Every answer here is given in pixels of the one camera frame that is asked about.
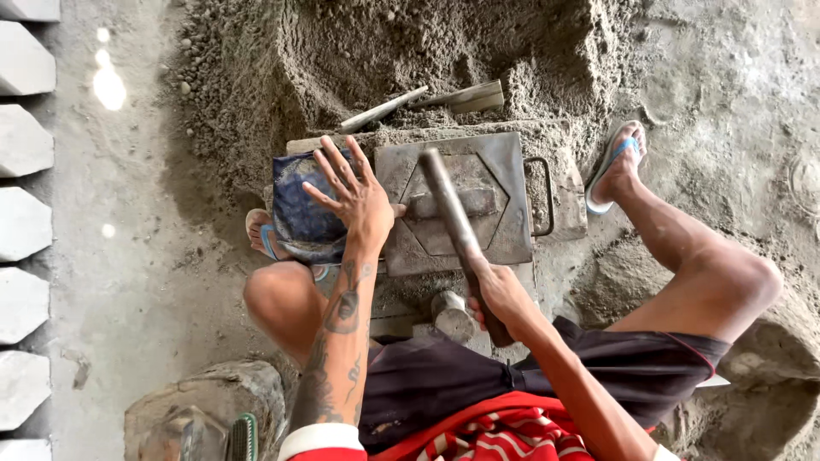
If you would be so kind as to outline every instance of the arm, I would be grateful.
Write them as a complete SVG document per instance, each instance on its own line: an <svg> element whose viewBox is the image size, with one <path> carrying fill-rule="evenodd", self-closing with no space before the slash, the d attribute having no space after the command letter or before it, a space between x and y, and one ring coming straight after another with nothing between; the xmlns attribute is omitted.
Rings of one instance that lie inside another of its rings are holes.
<svg viewBox="0 0 820 461"><path fill-rule="evenodd" d="M352 136L347 144L361 180L330 138L323 136L321 145L330 162L318 150L313 155L334 188L336 200L307 182L303 184L305 192L342 220L348 237L342 271L296 392L291 432L319 422L357 426L362 411L376 264L393 227L394 210Z"/></svg>
<svg viewBox="0 0 820 461"><path fill-rule="evenodd" d="M595 459L653 459L658 444L587 371L513 271L489 264L478 249L471 249L468 256L487 306L507 325L513 338L530 348ZM471 307L476 318L483 321L474 299Z"/></svg>

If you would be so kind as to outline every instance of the green brush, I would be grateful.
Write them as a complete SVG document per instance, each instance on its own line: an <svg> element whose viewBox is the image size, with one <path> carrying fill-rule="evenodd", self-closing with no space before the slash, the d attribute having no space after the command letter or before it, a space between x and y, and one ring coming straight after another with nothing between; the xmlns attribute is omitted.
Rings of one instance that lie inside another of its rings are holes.
<svg viewBox="0 0 820 461"><path fill-rule="evenodd" d="M234 421L228 437L228 461L257 461L257 420L251 413L242 413Z"/></svg>

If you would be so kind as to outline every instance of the wooden stick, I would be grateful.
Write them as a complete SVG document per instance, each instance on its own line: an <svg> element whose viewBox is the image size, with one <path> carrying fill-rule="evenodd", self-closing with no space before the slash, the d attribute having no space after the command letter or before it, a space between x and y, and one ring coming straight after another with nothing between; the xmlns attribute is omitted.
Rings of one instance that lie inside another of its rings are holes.
<svg viewBox="0 0 820 461"><path fill-rule="evenodd" d="M410 108L430 106L433 104L448 104L453 113L479 112L504 105L504 93L501 89L501 80L493 80L470 88L461 89L455 93L442 94L412 104Z"/></svg>
<svg viewBox="0 0 820 461"><path fill-rule="evenodd" d="M376 106L369 111L362 112L357 116L352 116L348 120L341 123L339 132L342 135L349 135L359 128L362 128L364 125L367 125L369 122L380 120L382 117L398 109L399 107L402 107L404 104L421 97L425 91L427 91L427 85L414 89L410 93L403 94L396 99L390 99L388 102L381 104L380 106Z"/></svg>

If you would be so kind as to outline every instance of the knee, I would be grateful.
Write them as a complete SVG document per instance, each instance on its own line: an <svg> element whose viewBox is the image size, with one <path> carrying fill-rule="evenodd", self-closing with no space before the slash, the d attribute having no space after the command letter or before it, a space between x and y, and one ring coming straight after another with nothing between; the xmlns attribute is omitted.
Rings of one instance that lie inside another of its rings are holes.
<svg viewBox="0 0 820 461"><path fill-rule="evenodd" d="M757 306L762 312L780 296L780 269L771 260L738 244L732 242L728 248L705 250L695 259L699 269L706 271L731 301Z"/></svg>
<svg viewBox="0 0 820 461"><path fill-rule="evenodd" d="M310 271L297 262L278 262L253 271L245 282L243 298L254 317L275 316L287 293L312 283Z"/></svg>

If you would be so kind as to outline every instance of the hand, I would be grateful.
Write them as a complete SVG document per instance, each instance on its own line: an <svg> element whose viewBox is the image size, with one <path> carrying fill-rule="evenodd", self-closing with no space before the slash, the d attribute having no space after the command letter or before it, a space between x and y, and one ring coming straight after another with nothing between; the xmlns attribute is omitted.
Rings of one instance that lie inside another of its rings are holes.
<svg viewBox="0 0 820 461"><path fill-rule="evenodd" d="M507 266L490 264L477 247L467 249L467 261L478 277L481 297L487 307L507 326L510 336L516 341L524 341L525 329L543 320L541 311L532 302L513 270ZM470 297L467 305L473 310L473 317L486 330L484 314L475 298Z"/></svg>
<svg viewBox="0 0 820 461"><path fill-rule="evenodd" d="M381 250L390 229L393 228L394 219L403 216L406 207L391 205L388 202L387 193L376 180L376 175L373 174L367 157L353 136L348 136L345 142L350 148L353 162L362 179L356 178L347 159L330 140L330 136L322 136L321 146L330 157L330 162L319 150L313 151L313 157L325 173L330 187L336 192L336 200L324 195L306 181L302 183L302 188L320 205L331 210L342 220L344 226L348 228L348 242L359 241L359 243L374 248L378 245L378 249Z"/></svg>

